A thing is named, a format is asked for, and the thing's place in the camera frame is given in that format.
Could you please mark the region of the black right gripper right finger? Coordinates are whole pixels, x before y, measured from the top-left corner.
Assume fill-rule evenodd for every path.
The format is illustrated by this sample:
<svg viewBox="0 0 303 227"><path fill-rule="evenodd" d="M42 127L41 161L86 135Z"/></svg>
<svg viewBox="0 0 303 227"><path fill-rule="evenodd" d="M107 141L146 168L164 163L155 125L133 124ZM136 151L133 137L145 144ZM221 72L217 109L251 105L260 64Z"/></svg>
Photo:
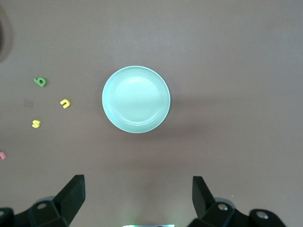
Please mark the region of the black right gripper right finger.
<svg viewBox="0 0 303 227"><path fill-rule="evenodd" d="M263 209L251 210L244 215L230 204L216 201L203 177L194 176L192 202L197 218L190 227L284 227L284 222L273 212Z"/></svg>

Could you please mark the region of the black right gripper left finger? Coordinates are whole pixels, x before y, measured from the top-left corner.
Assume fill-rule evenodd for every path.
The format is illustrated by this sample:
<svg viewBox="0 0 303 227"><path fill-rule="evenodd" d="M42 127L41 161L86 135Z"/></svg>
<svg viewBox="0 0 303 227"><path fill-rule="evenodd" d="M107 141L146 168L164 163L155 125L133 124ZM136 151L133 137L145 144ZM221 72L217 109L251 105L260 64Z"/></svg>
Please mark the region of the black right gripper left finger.
<svg viewBox="0 0 303 227"><path fill-rule="evenodd" d="M14 214L12 208L0 209L2 227L68 227L85 201L85 177L75 175L51 200L42 200Z"/></svg>

